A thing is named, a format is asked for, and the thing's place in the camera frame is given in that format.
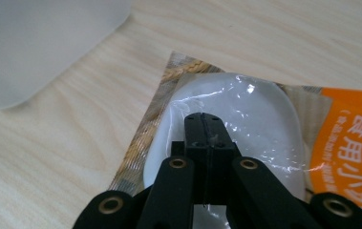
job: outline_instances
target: plastic package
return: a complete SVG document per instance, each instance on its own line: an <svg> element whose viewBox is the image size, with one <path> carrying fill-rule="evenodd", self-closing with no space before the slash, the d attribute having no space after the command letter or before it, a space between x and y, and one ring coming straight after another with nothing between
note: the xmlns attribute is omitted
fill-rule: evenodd
<svg viewBox="0 0 362 229"><path fill-rule="evenodd" d="M184 118L200 112L221 118L243 156L265 162L293 195L303 199L304 176L297 173L303 170L303 143L297 114L285 93L274 83L235 73L194 76L198 78L180 87L163 113L145 162L144 185L154 183L160 164L171 155L172 141L183 141ZM210 209L196 211L195 224L208 228L200 221L202 214L225 219L224 207Z"/></svg>
<svg viewBox="0 0 362 229"><path fill-rule="evenodd" d="M124 22L130 0L0 0L0 109L19 104Z"/></svg>
<svg viewBox="0 0 362 229"><path fill-rule="evenodd" d="M220 117L241 153L263 161L296 197L332 192L362 208L362 91L223 73L175 52L109 189L135 195L152 184L195 112ZM195 205L194 228L229 228L224 211Z"/></svg>

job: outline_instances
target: package image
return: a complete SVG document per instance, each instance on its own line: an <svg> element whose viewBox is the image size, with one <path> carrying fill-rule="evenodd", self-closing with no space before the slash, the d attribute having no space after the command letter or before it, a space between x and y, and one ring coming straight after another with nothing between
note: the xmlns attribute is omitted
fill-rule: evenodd
<svg viewBox="0 0 362 229"><path fill-rule="evenodd" d="M218 116L241 154L261 160L295 197L332 192L362 208L362 91L224 73L175 52L110 189L135 195L152 185L193 113ZM194 212L194 228L229 228L223 206Z"/></svg>

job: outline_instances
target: white object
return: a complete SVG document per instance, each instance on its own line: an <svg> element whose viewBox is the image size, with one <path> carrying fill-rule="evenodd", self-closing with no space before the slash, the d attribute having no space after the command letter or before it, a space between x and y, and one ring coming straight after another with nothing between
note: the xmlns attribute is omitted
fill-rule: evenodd
<svg viewBox="0 0 362 229"><path fill-rule="evenodd" d="M303 199L304 152L300 124L285 93L274 83L235 73L199 77L174 93L144 166L145 187L154 183L171 142L183 141L183 120L193 113L222 119L243 156L263 161L297 198ZM195 206L196 228L227 228L225 208Z"/></svg>
<svg viewBox="0 0 362 229"><path fill-rule="evenodd" d="M127 18L130 0L0 0L0 109L37 93Z"/></svg>

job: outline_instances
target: light wood surface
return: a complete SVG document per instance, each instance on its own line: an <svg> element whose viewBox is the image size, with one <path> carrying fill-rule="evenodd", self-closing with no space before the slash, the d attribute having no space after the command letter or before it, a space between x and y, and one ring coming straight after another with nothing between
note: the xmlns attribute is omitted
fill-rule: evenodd
<svg viewBox="0 0 362 229"><path fill-rule="evenodd" d="M171 51L286 84L362 89L362 1L134 1L123 26L0 111L0 228L73 226L109 186Z"/></svg>

